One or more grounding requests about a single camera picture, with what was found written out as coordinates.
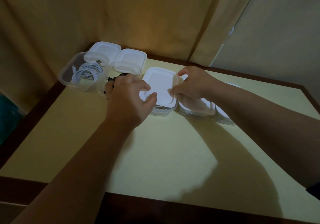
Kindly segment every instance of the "person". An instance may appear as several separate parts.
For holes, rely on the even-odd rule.
[[[178,72],[184,74],[187,79],[173,87],[174,93],[219,105],[284,171],[320,198],[319,120],[223,83],[198,67]],[[106,84],[105,120],[14,224],[94,223],[122,145],[157,102],[156,93],[142,102],[142,89],[151,88],[132,74]]]

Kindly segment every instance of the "cream tabletop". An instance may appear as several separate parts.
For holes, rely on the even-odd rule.
[[[152,66],[175,72],[183,68],[147,59],[144,70]],[[300,89],[209,73],[320,119]],[[66,88],[0,175],[50,182],[102,122],[106,104],[96,92]],[[320,201],[238,126],[216,123],[210,117],[175,112],[148,116],[125,143],[106,191],[320,223]]]

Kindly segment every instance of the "wooden trim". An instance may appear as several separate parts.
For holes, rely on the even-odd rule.
[[[253,76],[240,72],[233,72],[220,68],[203,67],[191,62],[152,54],[148,54],[148,58],[183,66],[193,65],[213,72],[263,81],[286,87],[299,88],[306,95],[315,109],[317,109],[317,111],[320,113],[320,106],[316,100],[310,95],[304,86],[299,84]],[[56,82],[48,91],[48,93],[41,99],[41,101],[10,134],[7,140],[2,143],[0,146],[0,167],[6,163],[19,145],[24,141],[34,126],[36,126],[46,111],[58,98],[64,88],[64,85],[62,85],[60,82]],[[0,176],[0,201],[28,205],[46,185],[46,183]],[[105,223],[108,220],[112,220],[114,223],[234,223],[239,220],[246,223],[305,223],[282,218],[272,218],[235,211],[106,193],[103,198],[96,223]]]
[[[0,200],[28,205],[46,183],[0,177]],[[196,205],[105,193],[95,223],[306,223]]]

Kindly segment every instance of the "person's left arm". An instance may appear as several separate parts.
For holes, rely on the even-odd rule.
[[[112,85],[108,83],[106,91]],[[115,80],[104,122],[12,223],[94,223],[122,145],[157,101],[152,94],[143,103],[141,89],[150,86],[131,74]]]

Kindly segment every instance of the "teal plastic bag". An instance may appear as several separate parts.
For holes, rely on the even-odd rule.
[[[5,96],[0,95],[0,145],[17,127],[21,118],[18,107]]]

